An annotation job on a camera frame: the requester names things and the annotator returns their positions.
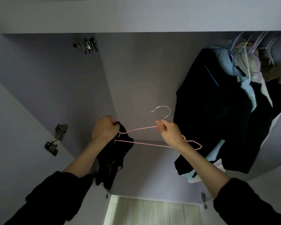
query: pink wire hanger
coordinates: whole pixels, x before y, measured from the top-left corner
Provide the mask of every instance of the pink wire hanger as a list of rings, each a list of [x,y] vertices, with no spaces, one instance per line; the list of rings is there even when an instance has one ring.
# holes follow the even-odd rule
[[[165,118],[167,118],[167,117],[171,114],[171,109],[170,109],[168,106],[164,106],[164,107],[167,107],[167,108],[170,110],[169,114],[168,114],[167,116],[165,116]],[[142,130],[142,129],[148,129],[148,128],[156,128],[156,127],[157,127],[157,126],[150,126],[150,127],[144,127],[144,128],[138,128],[138,129],[134,129],[134,130],[129,130],[129,131],[127,131],[127,132],[119,132],[119,136],[120,136],[120,134],[127,134],[128,132],[135,131],[135,130]],[[193,141],[193,140],[186,140],[185,136],[183,136],[183,138],[184,138],[185,141],[187,141],[187,142],[195,142],[195,141]],[[116,143],[116,141],[171,148],[171,146],[154,145],[154,144],[145,144],[145,143],[140,143],[140,142],[126,141],[126,140],[114,140],[114,143]],[[199,149],[202,148],[202,145],[201,145],[201,144],[199,144],[198,142],[195,142],[195,143],[198,144],[198,145],[200,145],[200,147],[197,148],[197,149],[195,149],[195,150],[199,150]]]

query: wooden floor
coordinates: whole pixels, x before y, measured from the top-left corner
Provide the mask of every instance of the wooden floor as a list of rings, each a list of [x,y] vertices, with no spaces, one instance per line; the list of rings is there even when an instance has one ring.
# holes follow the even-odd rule
[[[204,225],[199,206],[112,196],[104,225]]]

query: sleeve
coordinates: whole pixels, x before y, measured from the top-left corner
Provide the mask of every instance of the sleeve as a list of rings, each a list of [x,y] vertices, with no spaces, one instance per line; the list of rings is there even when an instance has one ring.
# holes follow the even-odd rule
[[[213,201],[214,209],[228,224],[281,224],[281,214],[261,200],[245,181],[232,178]]]
[[[5,224],[64,224],[79,211],[82,201],[93,183],[87,174],[57,171],[46,178],[26,197],[26,204]]]

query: person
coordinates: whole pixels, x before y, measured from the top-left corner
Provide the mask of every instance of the person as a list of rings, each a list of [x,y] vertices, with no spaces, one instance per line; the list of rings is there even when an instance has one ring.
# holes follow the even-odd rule
[[[93,176],[89,170],[98,153],[119,131],[112,116],[98,120],[92,141],[63,172],[55,172],[27,197],[26,204],[5,224],[64,224],[78,212]],[[230,178],[202,157],[182,137],[178,126],[157,120],[164,141],[192,165],[214,198],[214,208],[227,224],[281,224],[281,214],[264,202],[244,181]]]

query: forearm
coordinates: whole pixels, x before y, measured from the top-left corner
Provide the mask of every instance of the forearm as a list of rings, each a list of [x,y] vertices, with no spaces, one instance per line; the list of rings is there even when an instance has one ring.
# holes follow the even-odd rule
[[[231,178],[206,160],[188,143],[177,147],[176,150],[191,164],[211,196],[216,198],[220,189],[228,183]]]
[[[91,141],[82,154],[63,170],[76,175],[78,178],[86,176],[92,167],[96,156],[106,143]]]

